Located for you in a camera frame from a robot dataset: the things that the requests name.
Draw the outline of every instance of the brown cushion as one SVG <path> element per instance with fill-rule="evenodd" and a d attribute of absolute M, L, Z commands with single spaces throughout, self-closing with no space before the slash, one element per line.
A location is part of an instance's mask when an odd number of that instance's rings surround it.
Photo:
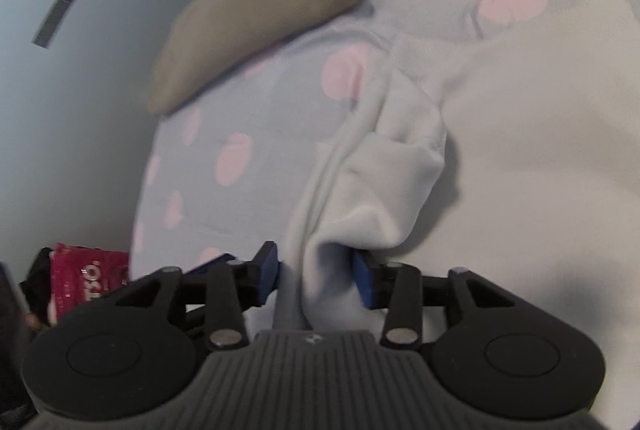
<path fill-rule="evenodd" d="M 362 0 L 194 0 L 152 71 L 148 109 L 167 114 L 227 69 Z"/>

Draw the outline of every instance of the red package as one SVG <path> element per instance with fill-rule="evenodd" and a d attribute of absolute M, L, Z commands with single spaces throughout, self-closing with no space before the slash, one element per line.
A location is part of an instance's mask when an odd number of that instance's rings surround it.
<path fill-rule="evenodd" d="M 56 318 L 129 281 L 129 253 L 57 244 L 51 256 Z"/>

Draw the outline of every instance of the black object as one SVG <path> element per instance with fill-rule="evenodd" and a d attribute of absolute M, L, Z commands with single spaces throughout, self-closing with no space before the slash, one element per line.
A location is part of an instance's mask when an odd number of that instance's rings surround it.
<path fill-rule="evenodd" d="M 468 270 L 423 277 L 357 252 L 367 304 L 388 307 L 379 345 L 362 331 L 248 344 L 241 313 L 275 287 L 274 258 L 266 243 L 248 263 L 164 268 L 70 312 L 22 365 L 33 428 L 601 429 L 588 416 L 604 375 L 595 344 Z M 434 344 L 423 305 L 446 310 Z"/>
<path fill-rule="evenodd" d="M 20 282 L 20 289 L 33 314 L 40 323 L 49 325 L 47 307 L 51 299 L 51 253 L 50 247 L 43 247 L 31 264 L 27 278 Z"/>
<path fill-rule="evenodd" d="M 411 307 L 395 300 L 407 298 L 402 277 L 412 266 L 381 265 L 359 251 L 353 269 L 365 303 L 389 307 L 387 320 Z M 448 330 L 420 352 L 456 397 L 519 420 L 558 418 L 592 405 L 605 365 L 585 334 L 465 268 L 447 279 L 423 277 L 422 289 L 422 305 L 445 308 Z"/>
<path fill-rule="evenodd" d="M 49 48 L 53 35 L 56 34 L 73 2 L 74 0 L 56 0 L 31 43 L 38 47 Z"/>
<path fill-rule="evenodd" d="M 0 263 L 0 429 L 20 428 L 34 416 L 31 399 L 20 379 L 20 362 L 31 331 L 9 273 Z"/>
<path fill-rule="evenodd" d="M 271 275 L 254 266 L 273 269 L 273 248 L 267 242 L 253 263 L 219 261 L 204 274 L 164 267 L 70 311 L 34 341 L 22 364 L 38 408 L 74 419 L 114 420 L 176 396 L 211 350 L 248 343 L 242 311 L 262 305 L 260 279 Z M 187 314 L 188 304 L 205 305 Z M 219 330 L 238 331 L 240 338 L 227 345 L 235 334 L 213 337 Z"/>

